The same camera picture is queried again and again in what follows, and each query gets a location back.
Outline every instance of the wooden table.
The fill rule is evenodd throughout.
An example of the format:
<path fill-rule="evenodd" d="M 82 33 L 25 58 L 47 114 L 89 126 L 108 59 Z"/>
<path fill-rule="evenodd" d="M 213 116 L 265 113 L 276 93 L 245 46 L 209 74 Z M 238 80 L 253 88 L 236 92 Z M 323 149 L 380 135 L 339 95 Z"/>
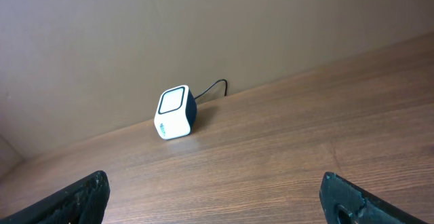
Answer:
<path fill-rule="evenodd" d="M 434 35 L 207 102 L 184 138 L 147 121 L 30 160 L 0 216 L 95 170 L 105 223 L 325 223 L 326 171 L 434 222 Z"/>

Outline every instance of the power cord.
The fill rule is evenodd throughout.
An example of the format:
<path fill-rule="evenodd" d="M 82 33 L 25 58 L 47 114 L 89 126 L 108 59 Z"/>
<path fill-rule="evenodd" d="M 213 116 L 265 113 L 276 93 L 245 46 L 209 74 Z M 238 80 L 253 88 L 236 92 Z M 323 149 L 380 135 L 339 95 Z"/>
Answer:
<path fill-rule="evenodd" d="M 212 84 L 208 89 L 206 89 L 204 92 L 202 92 L 201 94 L 197 95 L 195 97 L 195 100 L 198 99 L 200 96 L 204 95 L 206 92 L 208 92 L 209 89 L 211 89 L 214 85 L 216 85 L 217 83 L 224 81 L 225 82 L 225 88 L 224 88 L 224 96 L 227 95 L 228 93 L 228 81 L 226 79 L 219 79 L 218 81 L 214 82 L 214 84 Z"/>

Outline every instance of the wood grain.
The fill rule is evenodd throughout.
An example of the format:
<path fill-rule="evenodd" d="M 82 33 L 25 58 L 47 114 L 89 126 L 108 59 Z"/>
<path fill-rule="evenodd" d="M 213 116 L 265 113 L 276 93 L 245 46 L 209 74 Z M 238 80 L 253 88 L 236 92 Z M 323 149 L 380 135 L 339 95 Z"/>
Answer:
<path fill-rule="evenodd" d="M 152 121 L 35 158 L 0 183 L 0 216 L 92 173 L 105 223 L 325 223 L 325 171 L 434 222 L 434 35 L 199 106 L 192 135 Z"/>

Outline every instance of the white cube device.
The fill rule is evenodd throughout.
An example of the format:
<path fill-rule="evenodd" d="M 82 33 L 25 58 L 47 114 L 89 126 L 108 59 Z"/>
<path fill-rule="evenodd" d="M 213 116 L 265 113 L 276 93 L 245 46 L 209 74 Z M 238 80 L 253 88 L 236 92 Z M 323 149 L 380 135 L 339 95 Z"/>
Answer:
<path fill-rule="evenodd" d="M 166 90 L 158 102 L 154 124 L 162 139 L 190 134 L 196 120 L 197 105 L 188 86 Z"/>

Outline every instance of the wire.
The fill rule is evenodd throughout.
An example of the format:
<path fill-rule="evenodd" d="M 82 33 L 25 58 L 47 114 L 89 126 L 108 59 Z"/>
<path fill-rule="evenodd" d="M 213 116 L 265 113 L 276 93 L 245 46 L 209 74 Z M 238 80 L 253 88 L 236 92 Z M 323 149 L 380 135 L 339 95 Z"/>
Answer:
<path fill-rule="evenodd" d="M 226 79 L 219 79 L 218 81 L 214 82 L 214 84 L 212 84 L 208 89 L 206 89 L 204 92 L 202 92 L 201 94 L 197 95 L 195 97 L 195 100 L 198 99 L 200 96 L 204 95 L 206 92 L 208 92 L 209 89 L 211 89 L 214 85 L 216 85 L 217 83 L 224 81 L 225 82 L 225 88 L 224 88 L 224 96 L 226 96 L 228 94 L 228 81 Z"/>

